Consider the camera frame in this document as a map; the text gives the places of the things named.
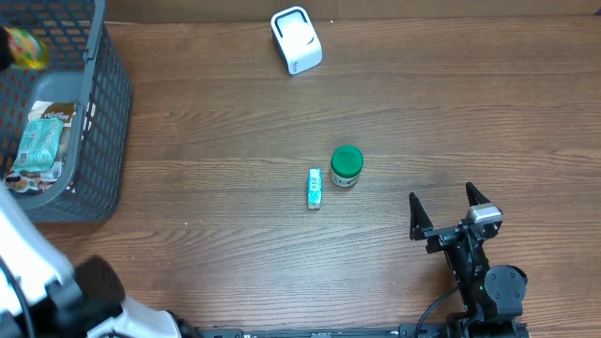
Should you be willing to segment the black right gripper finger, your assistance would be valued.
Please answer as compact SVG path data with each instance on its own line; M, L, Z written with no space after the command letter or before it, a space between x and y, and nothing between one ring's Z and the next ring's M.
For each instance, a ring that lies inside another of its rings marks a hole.
M471 181L468 181L466 183L466 194L471 207L487 204L490 202L490 200L487 197L485 197Z
M419 198L414 192L409 194L410 206L410 229L409 238L411 240L423 240L425 233L434 229L432 222L427 216Z

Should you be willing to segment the green lid Knorr jar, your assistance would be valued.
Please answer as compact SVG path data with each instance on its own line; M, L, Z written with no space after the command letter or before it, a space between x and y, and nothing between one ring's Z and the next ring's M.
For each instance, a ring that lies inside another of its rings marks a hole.
M331 181L342 188L354 186L361 175L364 164L362 152L353 145L337 147L331 156Z

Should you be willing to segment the Kleenex tissue pack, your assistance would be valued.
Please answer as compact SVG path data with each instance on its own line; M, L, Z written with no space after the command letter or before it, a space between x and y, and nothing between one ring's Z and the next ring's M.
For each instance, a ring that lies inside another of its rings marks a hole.
M320 168L310 168L307 178L307 205L309 209L320 209L322 205L322 173Z

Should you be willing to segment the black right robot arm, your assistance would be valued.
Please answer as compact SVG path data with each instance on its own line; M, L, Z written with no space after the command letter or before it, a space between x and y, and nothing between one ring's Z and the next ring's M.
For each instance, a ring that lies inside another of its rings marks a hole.
M455 225L435 228L415 193L410 206L409 238L424 240L430 254L443 252L456 286L429 305L417 324L400 330L414 337L528 337L527 326L516 322L523 314L528 277L512 265L490 266L484 242L501 230L503 213L473 183L466 183L470 207ZM441 303L458 293L462 313L427 326L426 319Z

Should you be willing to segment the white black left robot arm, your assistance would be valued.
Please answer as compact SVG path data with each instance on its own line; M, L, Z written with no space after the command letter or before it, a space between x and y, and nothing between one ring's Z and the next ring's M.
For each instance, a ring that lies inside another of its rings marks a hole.
M128 297L93 256L74 267L1 189L1 336L182 338L198 332Z

